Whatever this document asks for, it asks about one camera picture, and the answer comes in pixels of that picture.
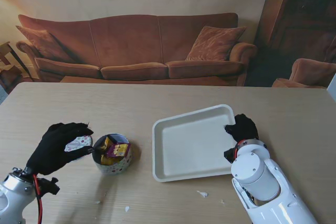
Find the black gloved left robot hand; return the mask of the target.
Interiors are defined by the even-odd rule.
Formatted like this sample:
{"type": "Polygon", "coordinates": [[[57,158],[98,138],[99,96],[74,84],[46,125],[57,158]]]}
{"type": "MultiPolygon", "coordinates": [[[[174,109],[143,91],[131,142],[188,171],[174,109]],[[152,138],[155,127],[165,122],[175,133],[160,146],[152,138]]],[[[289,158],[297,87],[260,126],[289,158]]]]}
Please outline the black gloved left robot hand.
{"type": "Polygon", "coordinates": [[[51,125],[27,161],[25,172],[27,175],[50,175],[66,164],[91,154],[94,151],[91,146],[70,152],[65,152],[65,147],[77,137],[92,134],[93,131],[84,123],[51,125]]]}

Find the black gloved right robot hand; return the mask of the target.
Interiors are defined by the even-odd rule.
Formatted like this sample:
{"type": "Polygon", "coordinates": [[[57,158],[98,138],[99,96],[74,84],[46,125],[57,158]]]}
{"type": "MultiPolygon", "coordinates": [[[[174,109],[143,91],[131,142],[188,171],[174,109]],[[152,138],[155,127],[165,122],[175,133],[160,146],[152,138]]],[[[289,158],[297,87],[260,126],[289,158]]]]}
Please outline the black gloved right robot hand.
{"type": "Polygon", "coordinates": [[[245,114],[236,115],[235,124],[225,125],[224,129],[237,143],[242,140],[259,139],[255,123],[245,114]]]}

